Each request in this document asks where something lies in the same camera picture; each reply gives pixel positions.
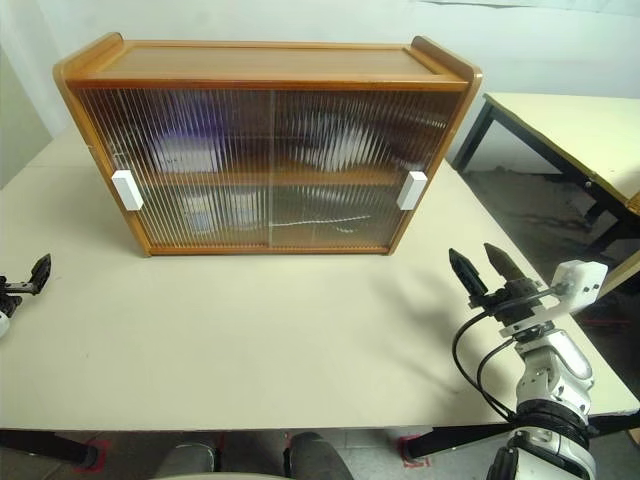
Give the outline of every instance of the floor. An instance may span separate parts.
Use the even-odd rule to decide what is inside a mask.
[[[603,216],[587,225],[582,215],[590,199],[559,176],[523,175],[508,171],[471,173],[467,183],[524,251],[538,271],[550,279],[556,265],[567,259],[583,258],[584,247],[611,223]],[[534,205],[528,199],[535,198]],[[638,241],[617,242],[595,260],[611,267],[638,248]],[[630,283],[614,295],[577,317],[592,342],[610,365],[640,397],[640,288]],[[426,431],[427,427],[396,430],[320,430],[336,447],[354,477],[377,479],[484,479],[496,450],[505,437],[493,439],[429,457],[428,465],[407,466],[396,451],[397,439]],[[285,431],[230,432],[224,435],[226,471],[282,474]],[[104,469],[97,473],[75,472],[72,467],[42,457],[2,451],[0,478],[20,480],[76,480],[151,478],[169,450],[189,433],[99,433],[66,432],[78,441],[108,445]],[[199,439],[219,441],[220,434],[201,432]],[[626,432],[596,439],[591,452],[600,480],[639,478],[640,447]]]

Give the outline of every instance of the table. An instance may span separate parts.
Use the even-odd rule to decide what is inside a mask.
[[[473,313],[448,249],[501,279],[483,242],[531,265],[443,163],[392,256],[141,255],[82,139],[70,128],[2,191],[0,261],[10,281],[51,252],[42,294],[0,339],[1,428],[226,430],[472,425],[499,417],[455,369]],[[570,317],[591,360],[594,414],[640,404]],[[487,320],[462,344],[469,367],[501,342]],[[522,364],[487,369],[508,405]]]
[[[497,121],[596,201],[586,219],[604,211],[618,221],[589,247],[598,253],[620,238],[640,236],[640,99],[487,93],[452,166],[464,171]]]

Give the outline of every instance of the wooden cabinet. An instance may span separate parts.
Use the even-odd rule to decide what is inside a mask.
[[[481,75],[422,37],[402,46],[112,33],[54,77],[133,234],[159,255],[392,252],[413,211],[400,208],[407,177],[433,178]],[[112,181],[123,171],[134,210]]]

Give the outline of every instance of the ribbed glass panel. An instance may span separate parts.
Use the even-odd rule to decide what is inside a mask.
[[[407,171],[425,170],[433,160],[457,99],[433,92],[277,92],[275,170],[304,185],[274,191],[272,245],[389,246],[404,213],[396,199]],[[314,184],[331,177],[341,185]]]
[[[80,89],[155,247],[386,247],[458,94]]]
[[[275,188],[272,246],[388,246],[402,218],[396,197],[392,186]]]
[[[116,169],[144,196],[153,246],[268,241],[269,92],[85,89],[78,92]]]

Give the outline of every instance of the black table leg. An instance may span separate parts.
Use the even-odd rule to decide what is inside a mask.
[[[456,157],[453,159],[453,162],[451,162],[451,166],[458,172],[463,172],[464,169],[467,168],[471,157],[476,152],[485,133],[487,133],[491,122],[493,122],[492,113],[493,106],[485,101],[482,110],[480,110],[478,114],[478,118],[473,122],[471,130],[469,130],[460,150],[458,150]]]
[[[433,432],[407,440],[403,448],[405,458],[419,458],[459,447],[467,443],[484,440],[500,433],[510,432],[515,427],[509,423],[471,425],[467,427],[438,427]]]
[[[55,458],[82,468],[93,466],[99,453],[92,445],[58,437],[53,432],[29,430],[0,430],[0,446]]]

